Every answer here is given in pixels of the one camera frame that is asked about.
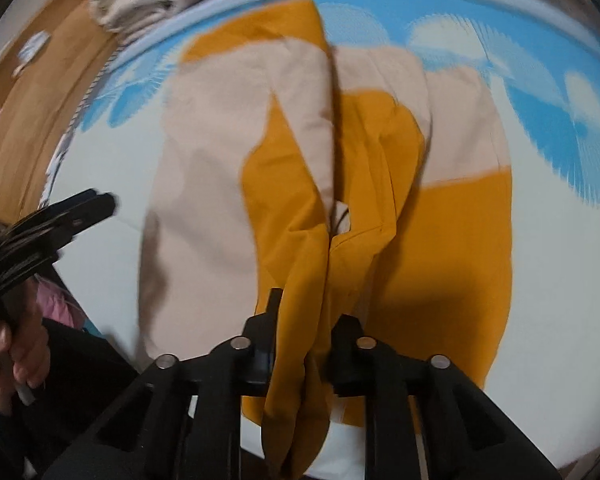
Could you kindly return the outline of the person's black sleeve forearm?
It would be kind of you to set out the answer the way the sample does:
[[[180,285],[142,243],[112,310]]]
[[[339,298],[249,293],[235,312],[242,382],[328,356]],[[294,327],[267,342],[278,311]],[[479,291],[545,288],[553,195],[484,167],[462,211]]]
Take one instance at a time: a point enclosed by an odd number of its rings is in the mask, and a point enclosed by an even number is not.
[[[42,474],[138,376],[106,339],[52,320],[43,326],[50,372],[31,405],[12,396],[12,412],[0,413],[0,479],[22,479],[27,464]]]

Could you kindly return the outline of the person's left hand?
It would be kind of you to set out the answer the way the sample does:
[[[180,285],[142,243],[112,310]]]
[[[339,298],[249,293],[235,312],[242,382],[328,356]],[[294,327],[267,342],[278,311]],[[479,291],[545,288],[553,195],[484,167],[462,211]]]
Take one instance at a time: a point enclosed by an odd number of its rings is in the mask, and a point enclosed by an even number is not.
[[[48,333],[36,301],[38,284],[27,280],[21,287],[23,310],[15,333],[0,321],[0,413],[9,415],[18,386],[38,388],[50,371]]]

